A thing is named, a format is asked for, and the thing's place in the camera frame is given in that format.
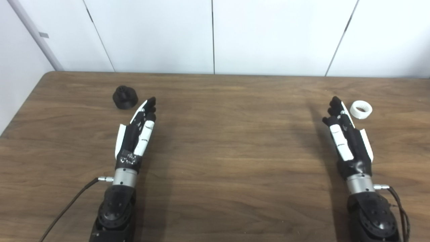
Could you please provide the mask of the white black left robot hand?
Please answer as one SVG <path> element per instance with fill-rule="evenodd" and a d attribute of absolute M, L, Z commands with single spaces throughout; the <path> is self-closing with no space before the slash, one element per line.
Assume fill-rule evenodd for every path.
<path fill-rule="evenodd" d="M 128 125 L 120 124 L 115 146 L 115 169 L 140 171 L 156 121 L 156 98 L 147 99 L 134 113 Z"/>

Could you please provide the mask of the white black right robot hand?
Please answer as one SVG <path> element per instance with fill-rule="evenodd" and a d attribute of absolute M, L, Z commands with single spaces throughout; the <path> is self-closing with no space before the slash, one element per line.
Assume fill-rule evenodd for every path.
<path fill-rule="evenodd" d="M 334 96 L 328 108 L 328 117 L 322 122 L 329 128 L 335 144 L 340 176 L 348 177 L 358 174 L 372 176 L 373 155 L 365 130 L 358 130 L 340 98 Z"/>

